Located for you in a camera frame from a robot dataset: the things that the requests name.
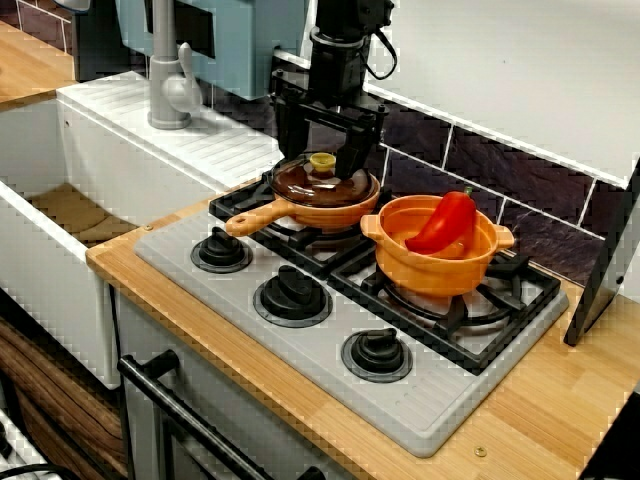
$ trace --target wooden countertop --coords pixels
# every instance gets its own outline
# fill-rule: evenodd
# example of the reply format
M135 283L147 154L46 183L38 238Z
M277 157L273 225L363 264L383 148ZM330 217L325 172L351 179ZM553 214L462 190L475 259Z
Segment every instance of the wooden countertop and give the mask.
M132 247L146 233L88 250L88 264L357 478L575 479L640 379L640 305L618 296L572 349L562 339L581 290L563 282L569 310L436 455L419 459L139 259Z
M0 112L55 98L73 79L71 55L0 22Z

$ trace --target black handle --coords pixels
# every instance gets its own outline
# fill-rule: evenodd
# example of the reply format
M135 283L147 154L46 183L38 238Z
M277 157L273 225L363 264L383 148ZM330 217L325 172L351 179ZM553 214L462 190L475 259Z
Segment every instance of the black handle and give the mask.
M118 361L118 371L127 380L157 405L167 417L217 457L238 478L241 480L273 480L264 469L256 465L183 400L178 398L171 389L157 380L164 373L179 366L180 359L171 350L155 357L144 366L137 363L131 355L125 355Z

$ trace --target burner grate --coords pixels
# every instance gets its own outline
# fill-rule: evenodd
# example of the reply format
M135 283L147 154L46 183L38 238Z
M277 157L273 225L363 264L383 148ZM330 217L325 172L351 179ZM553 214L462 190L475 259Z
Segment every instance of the burner grate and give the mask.
M375 246L336 268L331 273L328 283L371 313L380 316L474 375L484 371L557 295L560 288L559 280L531 267L527 257L509 257L498 253L487 269L487 277L509 281L510 291L501 291L484 284L478 288L478 292L493 303L497 310L487 315L470 316L463 298L454 297L448 312L439 314L414 305L404 298L377 266L375 273L365 278L361 285L350 279L374 264ZM534 284L540 289L528 304L522 300L524 282ZM383 289L392 301L379 296ZM431 320L433 325L416 321L411 314ZM504 327L479 353L471 352L455 339L455 335L464 327L495 324L501 320L506 320Z
M222 221L227 221L234 215L266 205L274 198L269 182L269 172L266 172L260 181L212 200L209 204L209 213ZM390 192L383 190L380 193L378 208L390 199ZM296 231L272 223L250 237L320 280L326 279L337 265L341 265L373 245L373 241L362 234L358 225L340 232L324 233L313 227ZM313 248L310 248L318 247L318 250L322 250L323 247L332 243L340 244L341 248L335 251L325 248L329 252L328 256L319 257L314 254Z

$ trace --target orange saucepan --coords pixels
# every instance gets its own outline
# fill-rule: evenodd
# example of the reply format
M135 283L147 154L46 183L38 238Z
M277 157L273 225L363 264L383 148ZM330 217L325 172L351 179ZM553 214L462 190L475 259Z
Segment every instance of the orange saucepan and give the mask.
M226 231L234 237L244 237L257 232L270 223L283 217L291 217L298 223L322 230L338 230L357 224L363 215L371 213L380 196L380 183L371 176L374 183L373 194L365 200L344 207L311 207L292 202L275 194L276 199L230 218Z
M513 246L506 227L476 212L473 236L433 255L410 252L404 244L416 235L442 197L413 195L362 217L362 232L376 243L376 261L395 284L420 295L451 297L475 289L496 252Z

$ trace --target faucet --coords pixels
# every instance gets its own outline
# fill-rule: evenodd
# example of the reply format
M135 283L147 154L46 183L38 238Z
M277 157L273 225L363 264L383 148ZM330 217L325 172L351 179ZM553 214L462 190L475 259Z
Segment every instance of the faucet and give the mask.
M153 0L153 25L148 121L161 130L179 130L191 123L189 112L202 105L202 91L193 76L191 47L177 47L174 0Z

